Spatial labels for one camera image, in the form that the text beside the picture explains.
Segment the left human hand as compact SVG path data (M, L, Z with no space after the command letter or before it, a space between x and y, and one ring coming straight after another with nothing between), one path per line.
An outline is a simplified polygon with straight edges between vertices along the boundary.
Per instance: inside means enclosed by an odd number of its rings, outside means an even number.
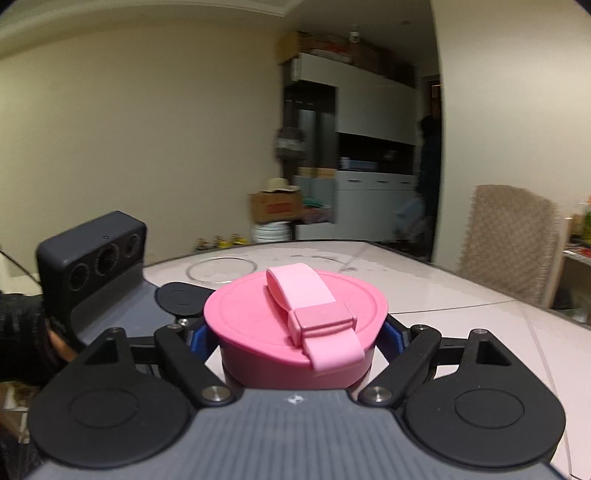
M44 326L47 336L49 355L54 362L64 361L66 363L73 362L77 357L77 352L68 345L63 338L61 338L51 328L48 319L44 320Z

